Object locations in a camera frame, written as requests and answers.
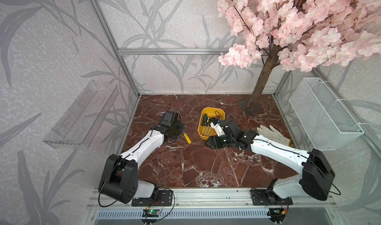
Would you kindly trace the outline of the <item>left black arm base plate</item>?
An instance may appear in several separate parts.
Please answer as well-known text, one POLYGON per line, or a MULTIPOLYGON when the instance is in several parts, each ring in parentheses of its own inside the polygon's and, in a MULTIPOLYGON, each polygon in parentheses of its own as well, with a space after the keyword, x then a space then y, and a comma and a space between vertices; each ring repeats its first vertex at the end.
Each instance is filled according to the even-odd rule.
POLYGON ((149 198, 137 198, 132 200, 133 207, 152 207, 152 206, 163 206, 170 207, 173 205, 174 195, 172 190, 163 189, 155 190, 153 195, 149 198))

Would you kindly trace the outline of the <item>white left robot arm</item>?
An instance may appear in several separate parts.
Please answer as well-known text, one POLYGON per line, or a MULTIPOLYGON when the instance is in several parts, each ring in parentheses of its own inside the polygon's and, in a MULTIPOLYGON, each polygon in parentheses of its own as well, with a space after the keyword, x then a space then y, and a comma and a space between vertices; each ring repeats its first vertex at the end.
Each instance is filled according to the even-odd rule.
POLYGON ((129 150, 120 155, 110 155, 101 175, 98 192, 124 204, 133 199, 156 200, 157 187, 139 179, 139 168, 143 162, 165 142, 175 141, 183 133, 180 114, 165 111, 158 125, 129 150))

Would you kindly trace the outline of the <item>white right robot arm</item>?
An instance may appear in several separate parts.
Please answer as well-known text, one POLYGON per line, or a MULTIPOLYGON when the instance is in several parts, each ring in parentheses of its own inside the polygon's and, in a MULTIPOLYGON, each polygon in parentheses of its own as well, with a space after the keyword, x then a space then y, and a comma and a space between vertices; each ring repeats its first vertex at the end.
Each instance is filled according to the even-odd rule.
POLYGON ((212 150, 238 148, 273 159, 297 173, 285 179, 274 179, 267 189, 251 189, 253 204, 291 204, 291 197, 305 195, 319 201, 327 200, 334 186, 335 173, 323 152, 290 147, 290 139, 272 126, 242 131, 235 121, 219 117, 204 117, 200 125, 203 133, 212 131, 205 141, 212 150))

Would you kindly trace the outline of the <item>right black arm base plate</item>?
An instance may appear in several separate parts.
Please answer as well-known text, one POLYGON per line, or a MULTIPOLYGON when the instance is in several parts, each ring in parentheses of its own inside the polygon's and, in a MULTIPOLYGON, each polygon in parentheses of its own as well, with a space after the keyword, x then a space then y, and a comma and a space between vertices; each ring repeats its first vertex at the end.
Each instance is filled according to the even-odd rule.
POLYGON ((250 189, 251 199, 254 206, 287 206, 293 205, 291 197, 280 198, 271 189, 250 189))

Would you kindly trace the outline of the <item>yellow handled screwdriver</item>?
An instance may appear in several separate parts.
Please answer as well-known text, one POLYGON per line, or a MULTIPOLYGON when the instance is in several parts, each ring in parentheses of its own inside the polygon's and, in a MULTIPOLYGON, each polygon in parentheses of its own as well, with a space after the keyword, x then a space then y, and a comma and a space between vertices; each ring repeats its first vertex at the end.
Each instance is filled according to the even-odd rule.
POLYGON ((191 144, 191 140, 190 140, 190 138, 188 137, 188 135, 187 135, 186 133, 183 132, 183 136, 184 136, 184 138, 186 139, 187 143, 188 143, 188 144, 191 144))

